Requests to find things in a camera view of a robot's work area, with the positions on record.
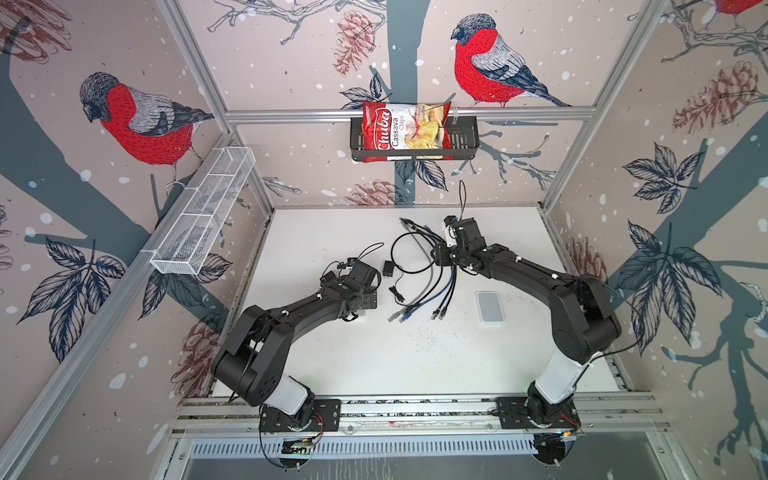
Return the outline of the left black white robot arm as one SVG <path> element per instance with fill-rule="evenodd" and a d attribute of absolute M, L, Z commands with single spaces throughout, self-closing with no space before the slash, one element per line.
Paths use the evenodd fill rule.
<path fill-rule="evenodd" d="M 252 407 L 270 407 L 292 429 L 314 419 L 315 395 L 285 373 L 293 343 L 332 321 L 351 322 L 376 308 L 382 275 L 360 259 L 325 272 L 319 289 L 282 307 L 252 305 L 240 314 L 210 363 L 216 380 Z"/>

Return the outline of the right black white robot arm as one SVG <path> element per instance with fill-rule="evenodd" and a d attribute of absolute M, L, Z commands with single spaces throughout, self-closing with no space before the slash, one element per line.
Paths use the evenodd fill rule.
<path fill-rule="evenodd" d="M 444 219 L 447 239 L 432 250 L 439 266 L 460 267 L 509 284 L 547 306 L 556 349 L 527 390 L 531 423 L 549 427 L 573 405 L 579 381 L 622 329 L 604 283 L 594 275 L 572 275 L 529 261 L 500 244 L 488 245 L 473 218 Z"/>

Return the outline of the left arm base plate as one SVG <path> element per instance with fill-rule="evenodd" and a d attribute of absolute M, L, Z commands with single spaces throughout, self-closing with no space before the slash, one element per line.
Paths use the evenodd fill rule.
<path fill-rule="evenodd" d="M 264 406 L 260 418 L 261 433 L 336 432 L 341 417 L 339 399 L 308 399 L 294 415 Z"/>

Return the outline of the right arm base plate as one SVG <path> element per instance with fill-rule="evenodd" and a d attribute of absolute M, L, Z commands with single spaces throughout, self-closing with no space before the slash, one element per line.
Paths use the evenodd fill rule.
<path fill-rule="evenodd" d="M 489 413 L 499 419 L 504 430 L 581 428 L 573 395 L 558 404 L 536 396 L 498 397 Z"/>

